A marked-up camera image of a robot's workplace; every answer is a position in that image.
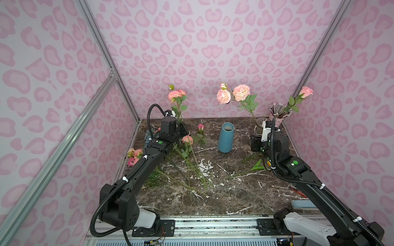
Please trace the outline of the pink peony spray stem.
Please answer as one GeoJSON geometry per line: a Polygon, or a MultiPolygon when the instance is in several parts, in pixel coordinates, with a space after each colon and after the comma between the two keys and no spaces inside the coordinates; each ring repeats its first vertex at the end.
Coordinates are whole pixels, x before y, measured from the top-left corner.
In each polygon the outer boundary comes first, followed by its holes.
{"type": "Polygon", "coordinates": [[[187,100],[186,92],[177,90],[173,84],[169,85],[168,100],[171,103],[171,109],[180,123],[184,121],[183,112],[188,109],[185,104],[187,100]]]}

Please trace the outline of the pale pink rose spray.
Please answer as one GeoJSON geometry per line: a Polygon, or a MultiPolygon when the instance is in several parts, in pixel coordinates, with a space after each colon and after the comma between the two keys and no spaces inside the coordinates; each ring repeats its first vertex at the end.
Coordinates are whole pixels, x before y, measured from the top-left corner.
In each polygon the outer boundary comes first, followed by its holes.
{"type": "Polygon", "coordinates": [[[259,105],[259,103],[256,102],[256,98],[257,95],[251,95],[250,87],[244,84],[238,85],[232,89],[226,83],[221,83],[220,89],[216,94],[216,100],[220,105],[229,104],[231,101],[238,102],[238,108],[249,112],[255,124],[257,124],[258,121],[254,111],[259,105]]]}

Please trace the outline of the pink artificial rose stem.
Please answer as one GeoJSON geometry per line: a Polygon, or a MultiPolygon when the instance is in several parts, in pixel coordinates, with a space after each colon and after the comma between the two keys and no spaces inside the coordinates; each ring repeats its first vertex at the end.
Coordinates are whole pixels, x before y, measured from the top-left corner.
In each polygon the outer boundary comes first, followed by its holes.
{"type": "Polygon", "coordinates": [[[283,109],[284,113],[299,112],[299,104],[301,104],[307,97],[313,95],[314,90],[309,87],[302,87],[301,91],[296,97],[290,97],[287,106],[283,109]]]}

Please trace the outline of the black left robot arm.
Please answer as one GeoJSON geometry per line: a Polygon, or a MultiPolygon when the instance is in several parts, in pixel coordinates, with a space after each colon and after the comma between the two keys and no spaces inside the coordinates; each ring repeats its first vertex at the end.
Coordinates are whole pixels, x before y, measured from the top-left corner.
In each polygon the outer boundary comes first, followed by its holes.
{"type": "Polygon", "coordinates": [[[177,109],[162,110],[161,129],[149,132],[150,141],[137,163],[114,184],[105,184],[100,190],[100,204],[93,213],[89,231],[94,237],[108,236],[117,231],[127,233],[140,230],[144,236],[165,234],[159,214],[140,208],[136,197],[143,184],[173,150],[189,134],[179,120],[177,109]]]}

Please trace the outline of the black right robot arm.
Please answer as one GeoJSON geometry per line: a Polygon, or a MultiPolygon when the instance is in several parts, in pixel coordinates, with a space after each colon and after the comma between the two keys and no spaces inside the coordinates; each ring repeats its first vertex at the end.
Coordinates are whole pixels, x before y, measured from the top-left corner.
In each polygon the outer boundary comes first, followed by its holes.
{"type": "Polygon", "coordinates": [[[292,156],[289,138],[276,127],[275,120],[264,120],[259,127],[261,134],[251,136],[251,150],[262,153],[273,174],[299,189],[330,222],[324,225],[293,210],[282,209],[274,215],[273,231],[279,235],[296,233],[321,246],[383,245],[383,228],[352,211],[304,160],[292,156]]]}

